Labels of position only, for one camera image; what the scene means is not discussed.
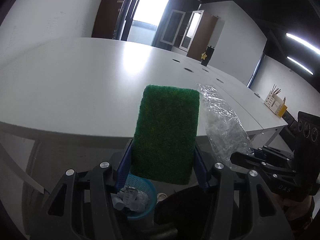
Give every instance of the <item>wooden desk organizer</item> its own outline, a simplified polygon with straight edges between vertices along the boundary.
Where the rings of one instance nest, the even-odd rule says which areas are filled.
[[[284,101],[278,97],[274,92],[270,91],[264,104],[277,116],[282,117],[287,110]]]

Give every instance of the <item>clear plastic wrap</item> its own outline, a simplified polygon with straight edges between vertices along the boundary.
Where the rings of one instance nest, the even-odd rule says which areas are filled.
[[[253,154],[251,141],[236,113],[217,90],[209,85],[198,86],[201,94],[201,115],[204,117],[213,152],[219,161],[234,169],[235,165],[230,162],[231,154]]]

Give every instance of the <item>glass door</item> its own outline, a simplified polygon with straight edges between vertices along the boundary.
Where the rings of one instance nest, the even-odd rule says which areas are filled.
[[[176,41],[178,31],[181,27],[185,12],[171,10],[164,31],[161,36],[161,42],[173,45]]]
[[[201,20],[203,14],[202,11],[193,11],[188,23],[188,26],[186,28],[186,31],[183,35],[181,44],[180,44],[180,49],[184,51],[188,51],[190,48],[190,45],[192,43],[193,37],[196,34],[196,30],[198,28],[199,22]]]
[[[151,45],[167,3],[168,0],[132,0],[121,40]]]

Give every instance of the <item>green scouring pad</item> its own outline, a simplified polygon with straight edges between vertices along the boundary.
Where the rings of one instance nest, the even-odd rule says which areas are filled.
[[[198,115],[198,91],[147,86],[134,134],[131,173],[156,181],[188,184]]]

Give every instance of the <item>fluorescent light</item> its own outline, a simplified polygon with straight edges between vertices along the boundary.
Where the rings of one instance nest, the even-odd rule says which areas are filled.
[[[317,49],[315,46],[312,46],[310,43],[304,41],[303,39],[297,37],[297,36],[294,36],[290,33],[287,33],[287,36],[294,39],[295,41],[298,41],[300,42],[301,44],[305,45],[306,47],[308,47],[309,49],[312,49],[313,51],[315,51],[316,53],[318,53],[320,55],[320,49]]]
[[[295,64],[299,65],[300,67],[302,67],[304,70],[308,71],[311,75],[313,75],[313,73],[308,70],[304,65],[300,64],[298,61],[295,61],[294,59],[287,57],[289,60],[293,61]]]

